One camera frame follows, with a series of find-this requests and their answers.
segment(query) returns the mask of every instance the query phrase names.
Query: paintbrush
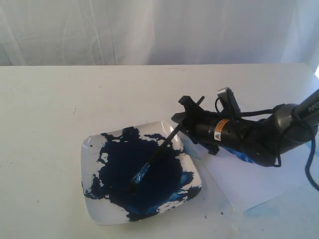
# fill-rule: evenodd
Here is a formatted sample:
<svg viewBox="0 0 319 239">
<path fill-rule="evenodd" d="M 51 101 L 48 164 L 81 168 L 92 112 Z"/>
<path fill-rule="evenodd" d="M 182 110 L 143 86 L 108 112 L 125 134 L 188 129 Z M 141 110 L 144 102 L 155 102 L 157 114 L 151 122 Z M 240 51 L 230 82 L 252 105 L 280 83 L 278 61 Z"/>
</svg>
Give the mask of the paintbrush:
<svg viewBox="0 0 319 239">
<path fill-rule="evenodd" d="M 200 103 L 205 99 L 205 96 L 202 96 L 198 102 L 197 105 L 200 105 Z M 141 180 L 147 173 L 148 169 L 150 168 L 151 164 L 156 160 L 156 158 L 161 154 L 161 152 L 164 150 L 164 148 L 171 142 L 171 140 L 174 138 L 174 136 L 180 131 L 182 128 L 182 125 L 179 124 L 175 127 L 175 129 L 170 133 L 170 135 L 164 140 L 164 142 L 158 147 L 158 149 L 153 153 L 153 155 L 150 157 L 150 159 L 147 161 L 146 164 L 140 169 L 140 171 L 131 179 L 131 181 L 127 184 L 125 191 L 133 194 L 137 190 Z"/>
</svg>

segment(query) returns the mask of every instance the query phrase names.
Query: yellow label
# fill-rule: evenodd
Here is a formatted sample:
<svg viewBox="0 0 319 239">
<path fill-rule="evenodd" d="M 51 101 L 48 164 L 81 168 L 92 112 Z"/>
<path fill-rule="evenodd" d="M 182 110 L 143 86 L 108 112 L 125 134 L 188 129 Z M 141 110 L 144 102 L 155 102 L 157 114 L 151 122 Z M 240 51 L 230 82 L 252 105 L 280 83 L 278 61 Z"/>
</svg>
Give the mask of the yellow label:
<svg viewBox="0 0 319 239">
<path fill-rule="evenodd" d="M 229 121 L 229 119 L 222 119 L 218 124 L 216 125 L 215 132 L 221 133 L 223 130 L 225 124 Z"/>
</svg>

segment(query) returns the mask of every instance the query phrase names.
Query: warning label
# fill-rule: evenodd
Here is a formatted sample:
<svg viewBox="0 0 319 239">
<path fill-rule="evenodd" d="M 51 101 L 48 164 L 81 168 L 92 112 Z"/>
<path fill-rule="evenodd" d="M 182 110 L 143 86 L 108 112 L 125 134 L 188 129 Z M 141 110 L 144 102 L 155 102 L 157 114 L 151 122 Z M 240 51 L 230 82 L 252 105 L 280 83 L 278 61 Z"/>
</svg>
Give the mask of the warning label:
<svg viewBox="0 0 319 239">
<path fill-rule="evenodd" d="M 221 131 L 223 130 L 225 124 L 229 121 L 229 119 L 222 119 L 218 124 L 216 125 L 215 132 L 214 132 L 214 139 L 221 141 Z"/>
</svg>

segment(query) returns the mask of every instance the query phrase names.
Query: white plate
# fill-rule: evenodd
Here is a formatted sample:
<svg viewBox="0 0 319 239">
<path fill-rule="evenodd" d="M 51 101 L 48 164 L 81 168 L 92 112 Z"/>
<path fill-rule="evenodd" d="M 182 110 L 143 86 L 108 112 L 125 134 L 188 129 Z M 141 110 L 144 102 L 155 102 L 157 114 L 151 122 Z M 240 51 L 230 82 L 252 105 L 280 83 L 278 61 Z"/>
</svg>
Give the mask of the white plate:
<svg viewBox="0 0 319 239">
<path fill-rule="evenodd" d="M 88 214 L 100 225 L 138 221 L 194 198 L 201 179 L 178 136 L 151 164 L 135 194 L 125 188 L 173 131 L 165 121 L 90 136 L 81 147 L 82 187 Z"/>
</svg>

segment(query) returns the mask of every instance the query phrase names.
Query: brush handle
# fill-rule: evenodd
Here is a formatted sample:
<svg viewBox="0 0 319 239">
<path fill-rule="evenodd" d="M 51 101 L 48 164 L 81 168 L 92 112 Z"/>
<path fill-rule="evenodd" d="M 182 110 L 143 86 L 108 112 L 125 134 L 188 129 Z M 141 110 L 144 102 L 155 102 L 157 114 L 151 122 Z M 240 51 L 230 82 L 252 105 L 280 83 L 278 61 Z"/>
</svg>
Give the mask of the brush handle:
<svg viewBox="0 0 319 239">
<path fill-rule="evenodd" d="M 202 101 L 205 99 L 205 96 L 202 96 L 198 102 L 196 103 L 197 105 L 200 105 Z M 154 152 L 154 154 L 150 157 L 148 160 L 148 163 L 151 164 L 157 156 L 164 150 L 164 148 L 171 142 L 171 140 L 175 137 L 175 135 L 181 130 L 182 125 L 179 124 L 178 126 L 175 127 L 175 129 L 170 133 L 170 135 L 164 140 L 164 142 L 160 145 L 160 147 Z"/>
</svg>

